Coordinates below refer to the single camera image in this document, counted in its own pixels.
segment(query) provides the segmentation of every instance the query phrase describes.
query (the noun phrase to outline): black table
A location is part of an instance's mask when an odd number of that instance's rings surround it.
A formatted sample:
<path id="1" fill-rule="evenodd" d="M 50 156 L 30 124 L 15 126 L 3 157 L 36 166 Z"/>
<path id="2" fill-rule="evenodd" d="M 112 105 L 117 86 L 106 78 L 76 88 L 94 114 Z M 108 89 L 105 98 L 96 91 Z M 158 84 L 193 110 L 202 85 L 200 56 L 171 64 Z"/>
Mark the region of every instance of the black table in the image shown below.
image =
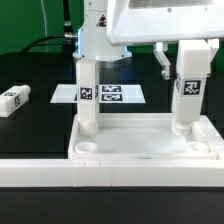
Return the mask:
<path id="1" fill-rule="evenodd" d="M 208 80 L 202 113 L 224 136 L 223 56 Z M 146 104 L 102 104 L 101 112 L 170 112 L 173 81 L 163 81 L 148 54 L 132 64 L 101 69 L 102 84 L 140 84 Z M 50 104 L 57 84 L 75 83 L 75 66 L 62 54 L 0 56 L 0 91 L 31 87 L 29 102 L 0 119 L 1 158 L 67 158 L 76 105 Z M 1 188 L 0 223 L 223 223 L 223 188 Z"/>

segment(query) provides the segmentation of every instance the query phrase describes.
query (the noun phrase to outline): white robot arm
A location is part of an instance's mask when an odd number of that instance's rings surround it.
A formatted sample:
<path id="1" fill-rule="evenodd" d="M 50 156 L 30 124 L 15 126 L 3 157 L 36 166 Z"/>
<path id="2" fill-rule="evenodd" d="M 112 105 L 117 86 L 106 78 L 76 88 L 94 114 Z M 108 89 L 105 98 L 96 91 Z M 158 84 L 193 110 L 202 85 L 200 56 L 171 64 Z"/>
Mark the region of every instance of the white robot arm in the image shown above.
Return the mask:
<path id="1" fill-rule="evenodd" d="M 210 63 L 224 37 L 224 1 L 109 0 L 108 40 L 113 45 L 154 44 L 169 78 L 167 42 L 179 42 L 172 132 L 186 135 L 198 121 Z"/>

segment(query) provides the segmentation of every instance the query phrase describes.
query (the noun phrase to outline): white post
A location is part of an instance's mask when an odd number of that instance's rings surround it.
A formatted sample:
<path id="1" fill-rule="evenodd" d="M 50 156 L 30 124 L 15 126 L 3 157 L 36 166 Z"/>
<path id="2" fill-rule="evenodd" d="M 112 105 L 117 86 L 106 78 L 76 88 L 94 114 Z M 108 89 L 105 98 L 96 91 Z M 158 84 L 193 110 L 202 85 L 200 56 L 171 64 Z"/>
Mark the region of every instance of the white post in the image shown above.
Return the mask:
<path id="1" fill-rule="evenodd" d="M 78 86 L 78 122 L 79 131 L 86 136 L 98 132 L 99 114 L 99 62 L 81 59 L 76 63 Z"/>
<path id="2" fill-rule="evenodd" d="M 205 40 L 181 40 L 177 56 L 177 80 L 175 81 L 171 130 L 178 135 L 187 135 L 192 122 L 198 121 L 201 113 L 207 75 L 214 50 Z"/>

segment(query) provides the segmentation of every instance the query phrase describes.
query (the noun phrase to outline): white rectangular card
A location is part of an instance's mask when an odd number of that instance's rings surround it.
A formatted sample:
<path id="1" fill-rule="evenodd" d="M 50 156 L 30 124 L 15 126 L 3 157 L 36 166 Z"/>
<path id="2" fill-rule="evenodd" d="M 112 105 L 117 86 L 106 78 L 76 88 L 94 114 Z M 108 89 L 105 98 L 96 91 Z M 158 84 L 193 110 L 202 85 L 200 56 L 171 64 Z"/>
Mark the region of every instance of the white rectangular card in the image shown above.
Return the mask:
<path id="1" fill-rule="evenodd" d="M 77 103 L 77 85 L 59 84 L 51 103 Z M 100 103 L 145 103 L 140 85 L 100 85 Z"/>

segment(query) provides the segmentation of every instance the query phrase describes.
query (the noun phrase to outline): circular hole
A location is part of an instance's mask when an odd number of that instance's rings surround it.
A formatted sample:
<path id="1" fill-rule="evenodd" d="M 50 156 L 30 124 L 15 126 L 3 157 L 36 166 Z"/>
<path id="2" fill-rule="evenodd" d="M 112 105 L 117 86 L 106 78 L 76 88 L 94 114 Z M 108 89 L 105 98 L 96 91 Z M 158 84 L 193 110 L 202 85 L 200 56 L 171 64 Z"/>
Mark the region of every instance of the circular hole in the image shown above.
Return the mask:
<path id="1" fill-rule="evenodd" d="M 75 146 L 77 153 L 97 153 L 97 145 L 93 142 L 80 142 Z"/>
<path id="2" fill-rule="evenodd" d="M 187 152 L 189 153 L 209 153 L 209 146 L 202 142 L 187 143 Z"/>

